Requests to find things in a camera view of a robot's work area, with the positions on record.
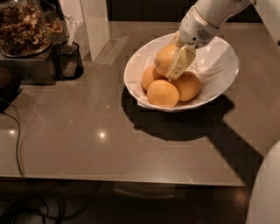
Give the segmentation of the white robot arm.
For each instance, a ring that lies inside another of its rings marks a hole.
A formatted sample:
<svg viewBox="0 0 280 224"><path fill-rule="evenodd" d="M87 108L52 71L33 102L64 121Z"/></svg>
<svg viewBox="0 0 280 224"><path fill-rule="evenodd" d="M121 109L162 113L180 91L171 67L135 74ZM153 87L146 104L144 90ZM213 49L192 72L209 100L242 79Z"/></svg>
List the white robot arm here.
<svg viewBox="0 0 280 224"><path fill-rule="evenodd" d="M171 40L177 49L166 77L180 77L194 61L195 50L210 43L229 18L251 4L278 44L280 0L198 0ZM256 175L246 224L280 224L280 142L269 150Z"/></svg>

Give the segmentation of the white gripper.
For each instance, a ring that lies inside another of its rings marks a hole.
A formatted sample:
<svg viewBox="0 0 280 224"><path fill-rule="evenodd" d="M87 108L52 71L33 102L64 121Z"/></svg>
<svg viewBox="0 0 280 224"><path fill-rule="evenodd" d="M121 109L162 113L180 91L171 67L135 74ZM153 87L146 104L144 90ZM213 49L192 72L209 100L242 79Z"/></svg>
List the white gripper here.
<svg viewBox="0 0 280 224"><path fill-rule="evenodd" d="M192 6L167 46L165 77L170 81L179 78L196 58L196 50L192 46L201 48L208 45L218 31L218 27L209 24Z"/></svg>

